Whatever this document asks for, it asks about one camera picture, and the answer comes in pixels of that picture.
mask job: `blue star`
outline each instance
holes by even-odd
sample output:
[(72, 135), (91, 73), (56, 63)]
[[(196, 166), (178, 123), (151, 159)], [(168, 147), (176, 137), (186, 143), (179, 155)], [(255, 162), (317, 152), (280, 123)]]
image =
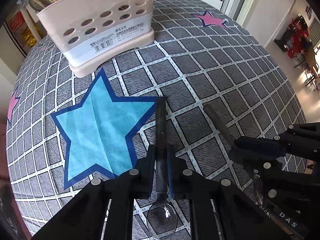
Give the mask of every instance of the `blue star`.
[(156, 99), (117, 97), (101, 69), (80, 103), (52, 113), (67, 142), (64, 188), (94, 171), (114, 179), (132, 169), (132, 137), (155, 112)]

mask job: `dark blue star border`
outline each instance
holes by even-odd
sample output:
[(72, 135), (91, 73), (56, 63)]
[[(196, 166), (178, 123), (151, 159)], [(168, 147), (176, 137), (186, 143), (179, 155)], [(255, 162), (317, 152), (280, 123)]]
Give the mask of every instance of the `dark blue star border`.
[(107, 176), (110, 179), (117, 178), (118, 176), (111, 171), (108, 171), (107, 169), (103, 168), (102, 166), (98, 164), (92, 165), (90, 168), (86, 169), (85, 171), (81, 172), (71, 180), (68, 180), (68, 166), (69, 166), (69, 156), (70, 156), (70, 145), (71, 145), (71, 140), (68, 137), (68, 135), (65, 133), (63, 130), (62, 126), (60, 125), (57, 116), (78, 108), (81, 108), (89, 96), (92, 88), (94, 87), (95, 83), (99, 78), (102, 78), (105, 87), (110, 95), (110, 98), (112, 102), (154, 102), (152, 107), (142, 116), (142, 118), (137, 122), (137, 124), (131, 129), (131, 131), (125, 136), (125, 140), (127, 143), (128, 151), (129, 151), (129, 156), (131, 159), (132, 166), (135, 167), (135, 164), (137, 162), (137, 154), (134, 149), (133, 141), (132, 138), (133, 136), (136, 135), (136, 133), (140, 130), (140, 128), (146, 123), (146, 121), (153, 115), (153, 113), (156, 111), (156, 102), (158, 97), (118, 97), (116, 96), (115, 92), (113, 91), (111, 84), (108, 80), (108, 77), (106, 73), (104, 72), (103, 68), (99, 71), (98, 75), (95, 77), (95, 79), (92, 81), (90, 84), (87, 92), (84, 94), (84, 97), (81, 99), (81, 101), (74, 105), (74, 106), (69, 106), (66, 107), (60, 111), (57, 111), (55, 113), (51, 114), (51, 117), (53, 121), (55, 122), (56, 126), (58, 127), (62, 137), (65, 139), (67, 143), (66, 147), (66, 158), (65, 158), (65, 169), (64, 169), (64, 189), (69, 188), (70, 186), (76, 184), (79, 182), (81, 179), (84, 179), (85, 177), (89, 176), (91, 173), (94, 171), (98, 171), (101, 174)]
[[(205, 16), (206, 13), (210, 14), (211, 17), (214, 17), (214, 16), (212, 16), (211, 12), (209, 12), (209, 11), (207, 11), (207, 10), (204, 11), (204, 14), (194, 14), (194, 13), (192, 13), (191, 15), (193, 15), (193, 16), (199, 16), (199, 15)], [(204, 20), (203, 20), (203, 19), (200, 19), (200, 20), (202, 21), (202, 26), (203, 26), (203, 27), (215, 25), (215, 24), (207, 24), (207, 25), (206, 25), (206, 24), (204, 23)], [(223, 26), (225, 26), (225, 22), (226, 22), (226, 20), (224, 20), (221, 24), (222, 24)]]

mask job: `beige plastic basket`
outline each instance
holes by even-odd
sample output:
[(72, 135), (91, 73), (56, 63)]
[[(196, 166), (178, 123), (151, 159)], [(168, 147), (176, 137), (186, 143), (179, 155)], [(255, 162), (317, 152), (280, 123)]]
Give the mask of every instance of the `beige plastic basket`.
[(154, 41), (153, 0), (59, 0), (38, 13), (77, 77)]

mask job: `red sign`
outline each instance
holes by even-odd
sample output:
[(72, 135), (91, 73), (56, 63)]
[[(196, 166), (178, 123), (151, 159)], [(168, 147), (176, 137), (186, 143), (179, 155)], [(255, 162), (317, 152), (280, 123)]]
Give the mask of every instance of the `red sign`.
[(21, 12), (17, 14), (8, 23), (10, 30), (15, 33), (25, 23)]

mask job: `basket hole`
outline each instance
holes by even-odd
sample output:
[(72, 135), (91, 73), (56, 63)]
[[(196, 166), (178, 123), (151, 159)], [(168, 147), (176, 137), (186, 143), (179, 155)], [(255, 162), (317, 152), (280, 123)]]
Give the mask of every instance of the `basket hole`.
[(141, 6), (141, 5), (144, 5), (145, 4), (145, 1), (144, 0), (141, 0), (141, 1), (137, 1), (136, 2), (136, 6)]
[(106, 21), (102, 26), (108, 26), (113, 23), (113, 20)]
[(88, 24), (90, 24), (92, 22), (93, 22), (93, 19), (87, 19), (83, 23), (81, 23), (81, 26), (86, 26), (86, 25), (88, 25)]
[(90, 28), (89, 30), (87, 30), (84, 34), (88, 35), (90, 33), (93, 33), (96, 30), (96, 28)]
[(68, 41), (69, 44), (75, 43), (77, 40), (79, 40), (79, 37), (73, 37), (70, 41)]
[(145, 9), (141, 9), (141, 10), (138, 10), (137, 12), (136, 12), (136, 14), (142, 14), (142, 13), (144, 13), (146, 10)]
[(103, 17), (107, 17), (108, 15), (111, 14), (111, 11), (106, 11), (106, 12), (103, 12), (102, 14), (100, 14), (100, 17), (103, 18)]
[(120, 20), (127, 19), (129, 16), (130, 16), (130, 14), (122, 15), (122, 16), (120, 17)]
[(119, 7), (119, 11), (124, 11), (127, 10), (129, 8), (129, 5), (123, 5)]
[(75, 31), (74, 28), (68, 29), (68, 30), (65, 31), (65, 33), (64, 33), (63, 35), (64, 35), (64, 36), (68, 36), (68, 35), (70, 35), (71, 33), (73, 33), (74, 31)]

